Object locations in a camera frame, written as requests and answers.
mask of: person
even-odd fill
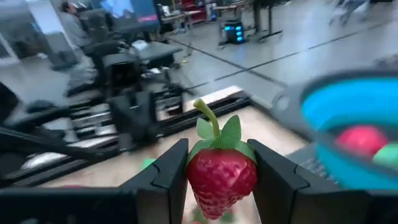
[[[61,3],[60,10],[62,12],[63,26],[69,36],[69,39],[73,45],[79,47],[87,57],[91,58],[92,62],[85,62],[91,64],[87,65],[86,69],[89,72],[94,72],[93,67],[96,65],[96,61],[99,59],[92,48],[93,41],[84,31],[83,26],[80,23],[76,6],[69,2],[63,2]]]

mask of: collapsible bowl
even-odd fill
[[[272,114],[315,141],[317,157],[344,188],[398,189],[398,172],[335,144],[330,130],[352,124],[396,127],[398,71],[353,70],[316,77],[274,98]]]

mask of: red strawberry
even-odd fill
[[[251,148],[240,141],[237,116],[225,124],[220,135],[215,115],[207,105],[198,100],[195,107],[210,117],[213,127],[198,120],[198,134],[205,140],[197,142],[190,152],[186,172],[204,216],[215,220],[253,190],[257,181],[256,160]]]

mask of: strawberry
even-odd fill
[[[250,145],[240,141],[238,116],[232,116],[220,131],[216,116],[201,99],[194,106],[212,125],[198,119],[197,133],[204,140],[189,153],[186,174],[204,216],[215,220],[253,190],[256,157]]]

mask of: green ball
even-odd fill
[[[373,157],[373,162],[382,166],[398,169],[398,143],[381,148]]]
[[[144,170],[146,167],[149,167],[156,159],[146,159],[142,163],[141,170]]]

